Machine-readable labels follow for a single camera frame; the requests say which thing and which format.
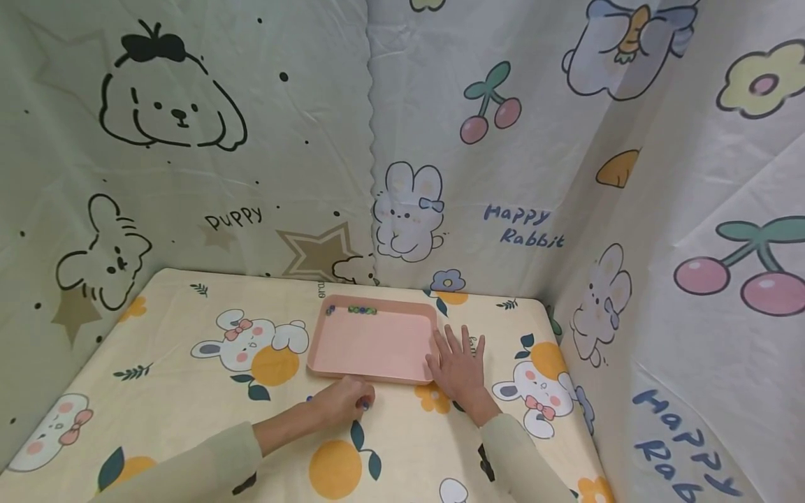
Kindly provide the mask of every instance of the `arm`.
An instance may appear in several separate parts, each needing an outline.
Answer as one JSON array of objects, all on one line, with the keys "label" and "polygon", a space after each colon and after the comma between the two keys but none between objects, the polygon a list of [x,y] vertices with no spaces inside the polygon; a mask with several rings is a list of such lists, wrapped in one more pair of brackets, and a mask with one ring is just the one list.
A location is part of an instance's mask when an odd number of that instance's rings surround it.
[{"label": "arm", "polygon": [[251,425],[241,423],[203,443],[108,487],[91,503],[128,501],[207,501],[231,491],[256,473],[262,458],[282,446],[325,427],[359,419],[363,403],[374,402],[374,388],[344,377],[273,418]]},{"label": "arm", "polygon": [[570,490],[539,455],[520,422],[503,414],[484,387],[484,336],[479,339],[473,357],[466,327],[461,327],[461,344],[449,325],[444,331],[446,340],[439,332],[433,334],[440,358],[428,356],[427,364],[436,384],[455,398],[481,429],[489,464],[505,491],[517,503],[575,502]]}]

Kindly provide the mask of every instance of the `blue flower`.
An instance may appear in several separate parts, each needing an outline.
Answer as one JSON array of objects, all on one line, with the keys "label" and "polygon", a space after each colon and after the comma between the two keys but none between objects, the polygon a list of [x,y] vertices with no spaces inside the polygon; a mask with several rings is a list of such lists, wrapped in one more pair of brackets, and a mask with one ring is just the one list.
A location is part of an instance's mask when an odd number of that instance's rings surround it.
[{"label": "blue flower", "polygon": [[592,422],[596,420],[596,412],[592,409],[592,404],[587,399],[587,394],[584,393],[584,388],[581,386],[576,386],[576,397],[579,399],[581,410],[584,413],[584,422],[587,423],[587,429],[592,436],[592,433],[595,431]]},{"label": "blue flower", "polygon": [[464,288],[466,282],[461,278],[461,271],[458,269],[439,270],[433,274],[433,291],[458,291]]}]

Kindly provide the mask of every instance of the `pink bow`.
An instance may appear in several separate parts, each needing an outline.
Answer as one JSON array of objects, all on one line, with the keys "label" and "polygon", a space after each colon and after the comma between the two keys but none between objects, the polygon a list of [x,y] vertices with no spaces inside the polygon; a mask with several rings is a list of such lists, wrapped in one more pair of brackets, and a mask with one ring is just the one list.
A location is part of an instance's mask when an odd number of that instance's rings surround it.
[{"label": "pink bow", "polygon": [[226,337],[227,340],[235,340],[237,339],[237,336],[239,336],[241,332],[243,332],[244,330],[249,330],[251,328],[251,325],[252,323],[246,318],[244,318],[243,320],[241,320],[241,323],[237,327],[233,328],[232,330],[227,330],[226,332],[224,332],[224,337]]},{"label": "pink bow", "polygon": [[78,433],[81,430],[81,427],[92,418],[93,412],[90,409],[84,409],[76,414],[76,418],[73,419],[70,429],[59,437],[59,443],[62,445],[73,445],[76,440],[78,440]]},{"label": "pink bow", "polygon": [[526,397],[526,407],[528,407],[529,409],[536,409],[539,412],[542,412],[543,416],[545,416],[545,419],[547,419],[548,421],[553,421],[553,418],[556,417],[556,410],[553,407],[543,405],[537,402],[537,399],[532,397],[531,395],[528,395]]}]

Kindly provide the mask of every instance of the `pink tray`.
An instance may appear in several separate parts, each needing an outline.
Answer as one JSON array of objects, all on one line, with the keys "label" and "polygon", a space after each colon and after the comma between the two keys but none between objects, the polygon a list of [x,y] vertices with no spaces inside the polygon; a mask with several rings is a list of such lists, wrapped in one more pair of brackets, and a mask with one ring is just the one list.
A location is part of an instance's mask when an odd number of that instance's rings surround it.
[{"label": "pink tray", "polygon": [[[327,316],[327,308],[336,310]],[[374,307],[376,315],[349,306]],[[429,304],[330,295],[321,303],[308,353],[308,368],[325,377],[345,374],[373,381],[427,384],[433,381],[425,355],[433,342],[436,310]]]}]

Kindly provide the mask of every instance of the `sleeve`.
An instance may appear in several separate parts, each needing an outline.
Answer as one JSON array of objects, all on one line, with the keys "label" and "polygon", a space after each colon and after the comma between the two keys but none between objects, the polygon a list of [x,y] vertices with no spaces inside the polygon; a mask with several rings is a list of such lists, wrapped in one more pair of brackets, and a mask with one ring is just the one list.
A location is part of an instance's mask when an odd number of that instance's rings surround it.
[{"label": "sleeve", "polygon": [[496,480],[517,503],[576,503],[517,419],[498,414],[481,428],[481,438]]},{"label": "sleeve", "polygon": [[91,503],[207,501],[221,490],[243,484],[261,461],[252,425],[241,423],[130,480],[108,487]]}]

